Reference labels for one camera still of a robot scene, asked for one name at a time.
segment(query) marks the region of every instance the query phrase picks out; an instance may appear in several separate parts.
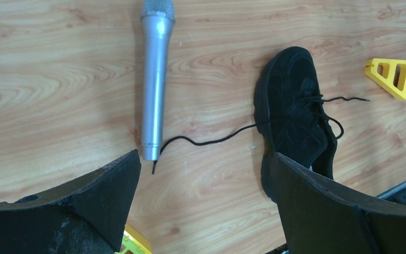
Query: wooden table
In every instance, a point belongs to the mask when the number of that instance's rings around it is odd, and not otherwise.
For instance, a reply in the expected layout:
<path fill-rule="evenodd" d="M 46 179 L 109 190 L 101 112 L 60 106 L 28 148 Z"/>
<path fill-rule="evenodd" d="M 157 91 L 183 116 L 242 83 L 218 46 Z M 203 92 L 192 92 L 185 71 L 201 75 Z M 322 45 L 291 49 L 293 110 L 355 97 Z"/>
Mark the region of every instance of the wooden table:
<path fill-rule="evenodd" d="M 345 127 L 335 179 L 376 195 L 406 180 L 406 102 L 364 75 L 406 59 L 406 0 L 174 0 L 164 138 L 221 138 L 253 123 L 260 70 L 310 50 Z M 140 149 L 141 0 L 0 0 L 0 202 L 57 186 Z M 334 131 L 338 127 L 332 124 Z M 129 223 L 155 253 L 264 253 L 285 243 L 260 185 L 264 142 L 177 141 L 143 169 Z"/>

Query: black shoe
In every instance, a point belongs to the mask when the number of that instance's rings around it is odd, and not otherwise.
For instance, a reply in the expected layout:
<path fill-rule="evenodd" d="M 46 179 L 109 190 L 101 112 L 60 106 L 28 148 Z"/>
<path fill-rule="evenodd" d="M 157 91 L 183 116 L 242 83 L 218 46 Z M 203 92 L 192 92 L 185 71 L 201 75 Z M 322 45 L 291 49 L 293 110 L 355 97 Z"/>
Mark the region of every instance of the black shoe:
<path fill-rule="evenodd" d="M 263 69 L 254 92 L 254 120 L 271 148 L 262 160 L 261 181 L 272 201 L 276 202 L 269 170 L 273 152 L 333 178 L 337 138 L 322 104 L 312 56 L 306 49 L 287 48 Z"/>

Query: microphone grille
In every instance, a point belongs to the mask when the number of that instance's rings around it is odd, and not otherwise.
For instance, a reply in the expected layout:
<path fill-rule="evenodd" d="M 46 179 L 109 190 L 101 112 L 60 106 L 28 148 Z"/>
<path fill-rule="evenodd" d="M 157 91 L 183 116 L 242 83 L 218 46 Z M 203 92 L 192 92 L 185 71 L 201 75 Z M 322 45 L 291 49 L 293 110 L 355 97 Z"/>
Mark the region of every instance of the microphone grille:
<path fill-rule="evenodd" d="M 145 0 L 141 16 L 144 17 L 156 12 L 163 12 L 166 17 L 175 19 L 172 0 Z"/>

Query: black string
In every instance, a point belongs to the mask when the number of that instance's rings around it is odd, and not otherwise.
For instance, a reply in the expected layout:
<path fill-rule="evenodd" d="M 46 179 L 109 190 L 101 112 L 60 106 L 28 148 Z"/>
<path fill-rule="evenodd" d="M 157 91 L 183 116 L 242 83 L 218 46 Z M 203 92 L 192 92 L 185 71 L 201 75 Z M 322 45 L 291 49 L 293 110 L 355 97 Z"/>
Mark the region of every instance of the black string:
<path fill-rule="evenodd" d="M 323 101 L 324 101 L 324 102 L 331 102 L 331 101 L 335 101 L 335 100 L 338 100 L 338 99 L 342 99 L 342 100 L 347 101 L 347 102 L 348 102 L 348 101 L 351 101 L 351 100 L 354 100 L 354 99 L 355 99 L 355 100 L 358 100 L 358 101 L 365 101 L 365 102 L 369 102 L 369 101 L 370 101 L 369 99 L 363 99 L 363 98 L 359 98 L 359 97 L 345 98 L 345 97 L 343 97 L 343 96 L 335 97 L 335 98 L 332 98 L 332 99 L 323 99 Z M 330 118 L 330 117 L 329 117 L 329 119 L 330 119 L 330 120 L 333 120 L 333 121 L 334 121 L 336 124 L 338 124 L 338 126 L 340 127 L 340 135 L 337 136 L 336 138 L 337 138 L 337 139 L 341 138 L 341 137 L 343 136 L 343 134 L 344 134 L 344 130 L 343 130 L 342 125 L 341 125 L 337 120 L 335 120 L 335 119 L 333 119 L 333 118 Z M 226 137 L 224 137 L 224 138 L 222 138 L 222 139 L 211 140 L 211 141 L 206 141 L 206 142 L 195 142 L 195 141 L 193 141 L 192 139 L 190 139 L 190 138 L 188 138 L 188 137 L 186 137 L 186 136 L 181 136 L 181 135 L 180 135 L 180 136 L 176 136 L 176 137 L 173 137 L 173 138 L 169 139 L 166 143 L 164 143 L 164 145 L 161 147 L 161 150 L 160 150 L 160 156 L 161 156 L 161 154 L 163 153 L 163 151 L 165 150 L 165 148 L 166 148 L 170 143 L 172 143 L 172 142 L 175 141 L 175 140 L 184 139 L 184 140 L 189 141 L 189 142 L 190 142 L 191 144 L 193 144 L 194 146 L 202 147 L 202 146 L 207 146 L 207 145 L 209 145 L 209 144 L 215 144 L 215 143 L 224 142 L 224 141 L 226 141 L 226 140 L 228 140 L 228 139 L 234 137 L 235 135 L 239 134 L 239 132 L 244 131 L 244 130 L 247 130 L 247 129 L 249 129 L 249 128 L 253 128 L 253 127 L 256 127 L 256 126 L 261 125 L 261 124 L 268 124 L 268 123 L 274 123 L 274 122 L 279 122 L 279 121 L 283 121 L 283 119 L 280 119 L 280 120 L 274 119 L 274 120 L 269 120 L 269 121 L 266 121 L 266 122 L 263 122 L 263 123 L 250 124 L 250 125 L 247 125 L 247 126 L 245 126 L 245 127 L 242 127 L 242 128 L 240 128 L 240 129 L 238 129 L 237 131 L 231 133 L 230 135 L 228 135 L 228 136 L 226 136 Z M 158 163 L 157 160 L 153 162 L 152 175 L 155 174 L 155 168 L 156 168 L 156 164 L 157 164 L 157 163 Z"/>

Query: microphone head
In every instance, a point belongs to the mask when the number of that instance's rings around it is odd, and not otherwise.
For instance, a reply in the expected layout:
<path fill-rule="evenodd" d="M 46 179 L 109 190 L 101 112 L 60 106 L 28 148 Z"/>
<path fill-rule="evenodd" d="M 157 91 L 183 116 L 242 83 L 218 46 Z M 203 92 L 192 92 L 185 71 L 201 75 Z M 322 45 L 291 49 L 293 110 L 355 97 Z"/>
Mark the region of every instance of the microphone head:
<path fill-rule="evenodd" d="M 172 0 L 144 0 L 141 19 L 145 16 L 164 16 L 175 23 Z"/>

